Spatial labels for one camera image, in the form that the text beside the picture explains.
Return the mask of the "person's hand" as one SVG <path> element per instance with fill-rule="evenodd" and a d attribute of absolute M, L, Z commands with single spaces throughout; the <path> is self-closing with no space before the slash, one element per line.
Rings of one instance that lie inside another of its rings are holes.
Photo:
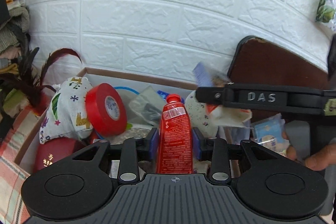
<path fill-rule="evenodd" d="M 285 132 L 282 133 L 284 139 L 289 139 Z M 288 159 L 297 160 L 297 153 L 295 148 L 291 145 L 286 150 L 286 156 Z M 326 169 L 329 165 L 335 165 L 336 163 L 336 145 L 329 144 L 318 153 L 305 159 L 304 165 L 312 170 L 320 171 Z"/>

